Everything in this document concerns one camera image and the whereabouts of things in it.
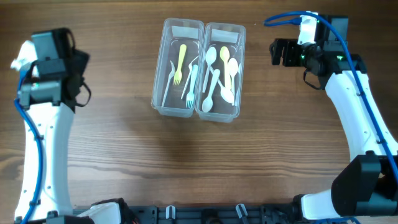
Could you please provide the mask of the white plastic spoon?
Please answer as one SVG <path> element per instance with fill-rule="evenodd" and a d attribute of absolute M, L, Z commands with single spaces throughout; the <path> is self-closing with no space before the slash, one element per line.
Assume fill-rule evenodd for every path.
<path fill-rule="evenodd" d="M 214 70 L 212 67 L 210 67 L 210 71 L 213 74 L 217 74 L 218 76 L 220 76 L 220 71 L 218 69 Z M 224 87 L 220 80 L 218 80 L 218 84 L 220 86 L 221 97 L 225 100 L 225 102 L 233 104 L 234 103 L 234 95 L 231 92 L 231 90 L 228 90 L 226 87 Z"/>
<path fill-rule="evenodd" d="M 214 90 L 215 90 L 215 86 L 218 83 L 218 80 L 219 80 L 219 77 L 220 77 L 220 73 L 221 72 L 220 72 L 219 69 L 215 69 L 214 72 L 213 72 L 208 95 L 203 100 L 203 103 L 202 103 L 202 111 L 205 112 L 205 113 L 209 112 L 212 109 L 212 107 L 213 107 L 212 96 L 213 96 L 213 93 L 214 93 Z"/>
<path fill-rule="evenodd" d="M 206 92 L 209 73 L 210 73 L 210 67 L 215 62 L 215 60 L 216 60 L 216 49 L 214 47 L 210 47 L 207 50 L 206 55 L 205 55 L 205 61 L 207 64 L 207 68 L 206 68 L 206 73 L 205 73 L 205 77 L 204 77 L 204 81 L 203 81 L 203 88 L 202 88 L 203 93 Z"/>
<path fill-rule="evenodd" d="M 229 75 L 231 77 L 231 91 L 233 94 L 233 102 L 232 105 L 235 105 L 235 96 L 236 96 L 236 91 L 235 91 L 235 76 L 238 72 L 239 65 L 238 62 L 235 58 L 230 58 L 228 61 L 228 67 L 229 67 Z"/>

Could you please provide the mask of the yellow plastic spoon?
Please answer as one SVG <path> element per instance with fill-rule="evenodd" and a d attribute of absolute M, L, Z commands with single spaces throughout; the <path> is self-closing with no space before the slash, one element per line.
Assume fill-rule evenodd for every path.
<path fill-rule="evenodd" d="M 231 77 L 229 74 L 228 60 L 229 60 L 229 50 L 227 46 L 222 46 L 220 49 L 220 58 L 224 63 L 224 86 L 226 89 L 231 89 Z"/>

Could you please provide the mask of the white fork diagonal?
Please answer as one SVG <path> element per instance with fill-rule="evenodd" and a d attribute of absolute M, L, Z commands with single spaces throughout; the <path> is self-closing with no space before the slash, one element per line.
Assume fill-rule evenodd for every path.
<path fill-rule="evenodd" d="M 167 95 L 168 95 L 168 92 L 169 92 L 170 82 L 171 82 L 171 79 L 173 79 L 173 77 L 175 75 L 174 63 L 172 61 L 170 61 L 170 65 L 171 65 L 171 71 L 170 71 L 169 76 L 168 76 L 167 85 L 166 85 L 166 88 L 165 88 L 165 91 L 164 91 L 164 96 L 163 96 L 161 107 L 165 106 L 165 101 L 167 99 Z"/>

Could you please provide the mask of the yellow plastic fork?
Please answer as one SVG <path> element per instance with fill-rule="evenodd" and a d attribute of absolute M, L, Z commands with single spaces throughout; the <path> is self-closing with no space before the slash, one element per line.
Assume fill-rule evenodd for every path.
<path fill-rule="evenodd" d="M 182 44 L 179 49 L 177 70 L 174 75 L 174 85 L 179 85 L 182 79 L 182 66 L 187 51 L 187 46 Z"/>

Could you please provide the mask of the white fork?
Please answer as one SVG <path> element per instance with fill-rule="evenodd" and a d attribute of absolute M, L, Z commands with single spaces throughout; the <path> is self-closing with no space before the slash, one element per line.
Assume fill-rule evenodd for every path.
<path fill-rule="evenodd" d="M 194 102 L 194 89 L 195 89 L 195 82 L 197 79 L 197 75 L 198 75 L 198 65 L 194 65 L 193 66 L 193 71 L 190 77 L 190 89 L 189 92 L 187 94 L 187 98 L 186 98 L 186 106 L 187 108 L 191 108 L 193 106 L 193 102 Z"/>
<path fill-rule="evenodd" d="M 196 57 L 188 64 L 189 73 L 188 73 L 187 80 L 186 80 L 186 82 L 185 82 L 184 89 L 183 89 L 183 91 L 182 91 L 182 95 L 181 95 L 181 98 L 180 98 L 181 100 L 183 99 L 183 97 L 184 97 L 184 95 L 185 95 L 185 92 L 186 92 L 188 83 L 189 83 L 189 81 L 190 81 L 190 76 L 191 76 L 192 69 L 193 69 L 193 62 L 196 61 L 198 57 L 199 57 L 199 56 L 196 56 Z"/>

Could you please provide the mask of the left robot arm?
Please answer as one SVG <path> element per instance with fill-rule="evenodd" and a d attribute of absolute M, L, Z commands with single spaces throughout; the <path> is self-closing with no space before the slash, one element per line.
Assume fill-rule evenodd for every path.
<path fill-rule="evenodd" d="M 14 106 L 24 120 L 22 190 L 14 223 L 137 223 L 122 198 L 96 202 L 73 214 L 68 190 L 68 140 L 76 98 L 88 88 L 83 73 L 90 56 L 76 49 L 66 27 L 34 32 L 11 68 L 19 72 Z"/>

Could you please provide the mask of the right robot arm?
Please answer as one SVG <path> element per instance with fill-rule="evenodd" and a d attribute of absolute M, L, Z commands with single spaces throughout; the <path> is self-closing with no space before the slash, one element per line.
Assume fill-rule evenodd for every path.
<path fill-rule="evenodd" d="M 272 16 L 266 27 L 298 25 L 297 39 L 276 39 L 274 65 L 302 67 L 317 76 L 335 106 L 349 146 L 349 164 L 331 187 L 268 206 L 288 223 L 357 222 L 359 217 L 397 215 L 397 141 L 371 93 L 366 65 L 348 50 L 348 18 L 310 11 Z"/>

